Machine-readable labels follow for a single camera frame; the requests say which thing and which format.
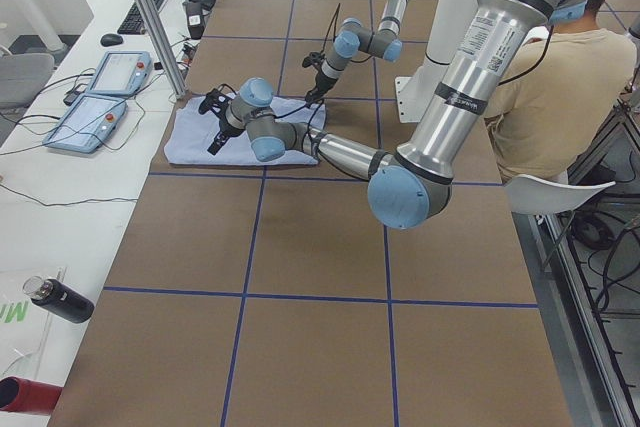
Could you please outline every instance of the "white desk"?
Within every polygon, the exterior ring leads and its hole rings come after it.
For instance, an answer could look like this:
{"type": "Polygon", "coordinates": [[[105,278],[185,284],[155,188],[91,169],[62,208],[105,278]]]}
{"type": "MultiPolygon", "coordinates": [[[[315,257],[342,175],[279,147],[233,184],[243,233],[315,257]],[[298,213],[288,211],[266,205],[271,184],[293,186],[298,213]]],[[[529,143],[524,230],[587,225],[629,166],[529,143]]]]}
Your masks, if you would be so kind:
{"type": "MultiPolygon", "coordinates": [[[[110,0],[71,49],[50,82],[96,67],[107,50],[146,50],[158,60],[148,35],[124,36],[123,44],[104,48],[100,37],[115,32],[133,0],[110,0]]],[[[182,0],[167,0],[160,12],[169,41],[188,35],[182,0]]],[[[179,52],[182,44],[174,48],[179,52]]],[[[150,78],[158,72],[152,72],[150,78]]],[[[49,89],[27,114],[61,116],[67,109],[62,97],[73,81],[49,89]]],[[[3,183],[44,202],[71,202],[88,198],[137,198],[149,162],[169,120],[175,98],[166,76],[137,98],[147,111],[137,132],[119,151],[104,148],[91,155],[71,155],[39,147],[0,156],[3,183]]],[[[107,143],[120,146],[142,115],[132,100],[128,113],[107,143]]],[[[46,119],[29,119],[42,122],[46,119]]],[[[34,125],[45,131],[53,124],[34,125]]],[[[17,126],[0,152],[38,145],[36,136],[17,126]]],[[[72,207],[42,207],[0,189],[0,270],[66,267],[64,282],[96,301],[124,234],[135,203],[108,202],[72,207]]],[[[86,329],[54,316],[35,380],[64,385],[86,329]]],[[[3,427],[44,426],[48,417],[0,412],[3,427]]]]}

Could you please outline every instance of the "black spray can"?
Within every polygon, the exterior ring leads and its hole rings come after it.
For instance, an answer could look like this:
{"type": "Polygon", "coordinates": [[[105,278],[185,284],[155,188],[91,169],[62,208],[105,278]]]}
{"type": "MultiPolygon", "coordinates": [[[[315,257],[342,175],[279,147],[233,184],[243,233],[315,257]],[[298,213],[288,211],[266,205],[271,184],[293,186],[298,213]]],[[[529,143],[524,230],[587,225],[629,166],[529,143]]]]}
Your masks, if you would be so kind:
{"type": "Polygon", "coordinates": [[[75,324],[88,320],[93,313],[93,303],[89,299],[56,279],[31,277],[24,283],[22,290],[31,297],[34,305],[75,324]]]}

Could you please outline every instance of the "cloth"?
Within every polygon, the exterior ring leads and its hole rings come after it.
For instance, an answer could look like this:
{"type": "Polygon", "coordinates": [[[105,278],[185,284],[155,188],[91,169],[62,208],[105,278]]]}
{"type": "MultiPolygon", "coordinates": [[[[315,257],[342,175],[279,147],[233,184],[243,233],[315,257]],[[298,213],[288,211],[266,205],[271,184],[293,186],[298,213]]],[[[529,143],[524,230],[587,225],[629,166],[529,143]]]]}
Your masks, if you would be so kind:
{"type": "MultiPolygon", "coordinates": [[[[543,49],[544,42],[523,46],[503,79],[530,68],[543,49]]],[[[498,87],[484,113],[503,180],[566,170],[589,147],[635,62],[634,44],[606,29],[554,34],[542,63],[498,87]]]]}
{"type": "MultiPolygon", "coordinates": [[[[213,142],[213,138],[219,132],[218,118],[213,112],[204,115],[198,113],[198,106],[204,99],[194,97],[187,102],[184,108],[176,112],[176,120],[169,142],[164,146],[164,154],[172,164],[177,165],[315,165],[318,163],[313,157],[297,151],[287,151],[279,159],[270,162],[259,162],[251,150],[251,142],[246,132],[239,137],[229,139],[225,146],[216,155],[211,155],[207,149],[213,142]]],[[[271,108],[276,115],[283,115],[304,105],[302,100],[282,99],[274,97],[271,108]]],[[[309,109],[303,109],[282,119],[282,122],[307,123],[316,104],[309,109]]],[[[313,117],[311,125],[318,129],[324,127],[326,119],[325,106],[322,105],[318,113],[313,117]]]]}

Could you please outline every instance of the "person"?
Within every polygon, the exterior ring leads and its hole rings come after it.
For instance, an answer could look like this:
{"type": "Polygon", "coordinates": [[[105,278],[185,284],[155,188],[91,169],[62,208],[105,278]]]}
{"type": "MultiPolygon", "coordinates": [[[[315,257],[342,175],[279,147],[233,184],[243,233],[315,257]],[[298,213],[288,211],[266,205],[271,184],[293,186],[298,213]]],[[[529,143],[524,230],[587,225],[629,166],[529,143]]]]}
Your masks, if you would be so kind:
{"type": "MultiPolygon", "coordinates": [[[[633,76],[636,47],[598,26],[605,0],[587,0],[584,16],[554,28],[542,62],[499,86],[484,113],[503,181],[518,174],[556,180],[584,152],[633,76]]],[[[503,75],[531,68],[544,41],[520,48],[503,75]]]]}

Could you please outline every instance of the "black computer mouse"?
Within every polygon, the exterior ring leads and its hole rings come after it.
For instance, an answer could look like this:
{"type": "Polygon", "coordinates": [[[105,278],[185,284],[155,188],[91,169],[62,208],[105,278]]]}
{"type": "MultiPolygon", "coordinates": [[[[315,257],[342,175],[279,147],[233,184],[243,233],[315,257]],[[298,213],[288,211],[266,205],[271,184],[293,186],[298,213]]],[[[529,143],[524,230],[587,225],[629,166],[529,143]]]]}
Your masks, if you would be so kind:
{"type": "Polygon", "coordinates": [[[104,34],[100,39],[100,45],[103,47],[110,47],[112,45],[120,45],[124,42],[121,35],[118,34],[104,34]]]}

